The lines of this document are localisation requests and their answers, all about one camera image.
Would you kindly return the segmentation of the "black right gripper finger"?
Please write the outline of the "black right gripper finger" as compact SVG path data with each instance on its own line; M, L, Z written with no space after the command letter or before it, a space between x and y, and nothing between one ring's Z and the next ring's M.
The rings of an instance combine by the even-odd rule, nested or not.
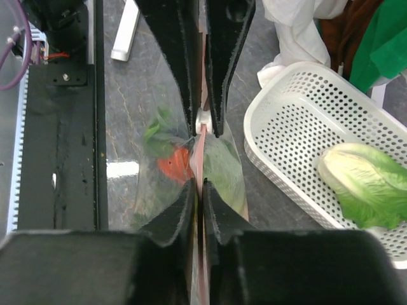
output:
M195 181L137 231L25 230L1 242L2 304L189 304Z
M202 36L199 2L138 0L136 2L176 81L188 132L196 135L202 84Z
M205 78L213 134L224 133L228 92L251 26L255 0L207 1Z
M256 229L203 184L211 304L398 304L380 242L358 230Z

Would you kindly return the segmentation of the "orange toy carrot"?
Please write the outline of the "orange toy carrot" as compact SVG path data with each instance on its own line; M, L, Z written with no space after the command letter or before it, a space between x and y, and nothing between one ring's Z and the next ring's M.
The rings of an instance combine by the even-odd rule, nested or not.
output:
M144 147L155 159L160 173L180 185L193 177L189 141L185 126L163 107L156 109L143 135Z

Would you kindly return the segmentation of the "clear zip top bag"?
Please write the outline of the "clear zip top bag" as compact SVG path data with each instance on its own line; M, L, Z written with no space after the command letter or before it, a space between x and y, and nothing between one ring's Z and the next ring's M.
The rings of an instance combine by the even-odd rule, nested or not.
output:
M185 126L170 97L142 139L134 212L133 304L238 304L249 229L242 167L232 136L215 136L198 47L197 108Z

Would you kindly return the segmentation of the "green white toy cabbage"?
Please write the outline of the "green white toy cabbage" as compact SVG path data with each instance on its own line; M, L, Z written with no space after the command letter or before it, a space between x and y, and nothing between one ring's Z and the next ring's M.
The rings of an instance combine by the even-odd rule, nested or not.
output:
M321 179L335 192L344 218L361 229L395 229L406 220L406 168L366 144L341 143L318 162Z

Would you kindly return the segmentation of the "green orange toy mango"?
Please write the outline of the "green orange toy mango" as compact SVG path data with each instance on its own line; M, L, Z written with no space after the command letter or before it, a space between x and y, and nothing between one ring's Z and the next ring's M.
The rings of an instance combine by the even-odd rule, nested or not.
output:
M244 176L234 141L213 135L206 138L203 176L212 182L226 204L247 218Z

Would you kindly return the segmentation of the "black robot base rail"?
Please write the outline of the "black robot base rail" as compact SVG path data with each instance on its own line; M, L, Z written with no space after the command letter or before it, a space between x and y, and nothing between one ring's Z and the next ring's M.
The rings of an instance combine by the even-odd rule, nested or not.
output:
M102 1L79 13L85 42L29 68L17 230L108 227Z

